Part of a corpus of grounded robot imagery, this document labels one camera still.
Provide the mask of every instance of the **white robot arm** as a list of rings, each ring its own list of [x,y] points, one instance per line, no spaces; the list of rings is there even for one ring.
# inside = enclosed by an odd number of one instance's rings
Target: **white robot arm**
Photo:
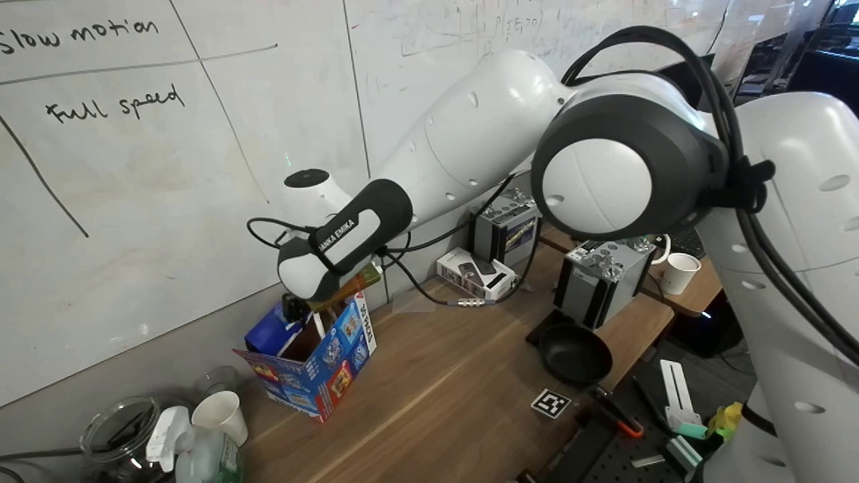
[[[654,75],[608,75],[573,89],[563,82],[520,50],[486,58],[404,133],[352,203],[309,238],[281,246],[285,287],[300,298],[329,298],[388,238],[467,203],[535,153],[535,201],[547,221],[573,235],[620,238],[697,221],[759,377],[752,404],[777,428],[776,440],[743,423],[728,449],[705,463],[705,480],[854,480],[854,113],[820,93],[784,93],[739,107],[733,127],[740,127],[752,165],[776,162],[761,221],[748,225],[720,203],[759,203],[767,168],[740,168],[739,176],[735,145],[722,137],[729,117],[692,110]],[[849,322],[839,333],[824,337],[827,326],[804,322],[814,307],[796,310],[776,288],[767,264],[759,264],[759,240],[748,238],[753,229],[776,238],[820,306]]]

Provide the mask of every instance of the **electronic device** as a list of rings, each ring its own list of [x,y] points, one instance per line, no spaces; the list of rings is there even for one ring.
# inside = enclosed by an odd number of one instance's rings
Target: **electronic device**
[[[504,189],[471,219],[471,255],[484,262],[518,264],[539,238],[539,211],[531,199]]]
[[[651,251],[643,235],[582,240],[563,258],[555,307],[582,326],[602,326],[637,298]]]
[[[457,246],[435,260],[435,274],[469,298],[498,299],[514,283],[514,271],[498,260],[477,262]]]
[[[646,71],[576,82],[602,48],[620,42],[675,50],[710,113]],[[297,298],[324,299],[386,240],[471,201],[531,153],[543,219],[576,238],[696,221],[759,380],[747,401],[757,416],[704,463],[704,480],[854,480],[859,121],[827,93],[733,107],[670,31],[620,30],[561,82],[522,50],[488,55],[333,219],[278,246],[278,275]]]

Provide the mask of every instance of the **black pan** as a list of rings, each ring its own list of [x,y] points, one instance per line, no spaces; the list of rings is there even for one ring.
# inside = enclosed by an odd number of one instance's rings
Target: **black pan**
[[[612,370],[608,346],[573,322],[545,326],[539,333],[539,357],[547,372],[576,389],[591,389]]]

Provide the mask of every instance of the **wire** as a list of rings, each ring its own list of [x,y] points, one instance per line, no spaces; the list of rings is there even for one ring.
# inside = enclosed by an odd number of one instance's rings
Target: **wire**
[[[84,455],[80,448],[54,448],[54,449],[25,449],[25,454],[0,454],[3,463],[22,462],[22,459],[59,459],[59,455]],[[12,483],[25,483],[22,472],[11,467],[0,467],[0,474],[8,474]]]
[[[384,250],[382,250],[382,255],[386,255],[386,258],[388,258],[388,262],[386,262],[386,264],[382,264],[382,267],[392,267],[392,264],[398,264],[398,260],[403,260],[403,258],[404,258],[408,246],[410,246],[410,229],[404,229],[404,246],[403,246],[399,251],[388,251],[388,246],[384,246]]]
[[[714,82],[720,110],[728,121],[728,156],[729,162],[739,168],[748,165],[748,158],[743,156],[743,137],[739,127],[735,110],[728,98],[728,91],[722,82],[716,82],[716,75],[708,68],[708,77]],[[819,298],[800,280],[800,275],[787,264],[787,260],[773,246],[771,235],[761,229],[753,211],[735,209],[739,225],[747,235],[747,243],[757,260],[757,264],[764,271],[764,275],[776,283],[776,288],[808,318],[808,323],[827,337],[842,357],[849,357],[854,364],[859,364],[859,339],[819,302]]]
[[[728,7],[722,9],[716,35],[714,35],[714,40],[708,42],[705,52],[714,52],[714,44],[716,44],[716,40],[722,38],[722,30],[724,30],[724,20],[728,20],[728,9],[729,9],[729,1],[728,1]]]
[[[59,455],[84,455],[84,449],[80,448],[50,448],[50,449],[0,454],[0,462],[59,459]]]
[[[453,235],[457,229],[467,227],[467,225],[471,221],[471,217],[480,217],[480,213],[504,193],[504,187],[508,187],[512,178],[514,178],[514,173],[508,173],[508,176],[501,178],[501,184],[486,199],[486,203],[480,203],[477,211],[471,211],[465,221],[453,225],[450,229],[445,229],[445,232],[439,232],[439,235],[433,235],[433,238],[427,238],[427,240],[420,240],[420,243],[412,243],[412,246],[388,246],[388,251],[418,251],[418,250],[427,250],[427,246],[433,246],[433,243]]]
[[[399,264],[399,271],[408,275],[408,280],[410,280],[427,299],[433,299],[433,302],[437,302],[437,306],[457,306],[457,302],[450,302],[450,299],[439,299],[439,298],[435,298],[433,291],[427,291],[424,283],[415,280],[415,275],[403,264],[399,258],[392,258],[392,262]]]
[[[557,240],[552,240],[552,238],[547,238],[547,235],[539,235],[539,240],[545,243],[545,246],[549,246],[549,250],[555,250],[555,251],[569,251],[571,246],[563,246],[563,243],[557,243]]]
[[[827,337],[842,357],[859,364],[859,343],[842,323],[808,291],[796,274],[771,246],[767,235],[748,211],[739,209],[740,229],[748,250],[776,288],[808,318],[808,323]]]
[[[278,225],[281,232],[278,232],[273,240],[269,240],[269,238],[263,238],[263,235],[258,232],[254,221]],[[270,246],[270,250],[278,250],[278,246],[281,246],[278,240],[281,240],[289,229],[304,229],[304,232],[310,232],[310,229],[314,229],[310,225],[293,225],[293,221],[285,221],[285,219],[277,219],[277,217],[250,217],[243,227],[246,227],[246,232],[250,232],[253,238],[258,238],[261,243],[266,243],[266,246]]]
[[[22,472],[0,467],[0,474],[8,474],[12,483],[25,483]]]

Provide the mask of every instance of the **cardboard box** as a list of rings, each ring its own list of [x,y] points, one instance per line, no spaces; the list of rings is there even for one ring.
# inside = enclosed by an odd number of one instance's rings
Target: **cardboard box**
[[[318,317],[324,318],[324,337],[305,326],[281,357],[243,349],[237,349],[237,353],[254,370],[270,399],[324,420],[376,352],[376,333],[361,291],[345,298],[336,317]]]

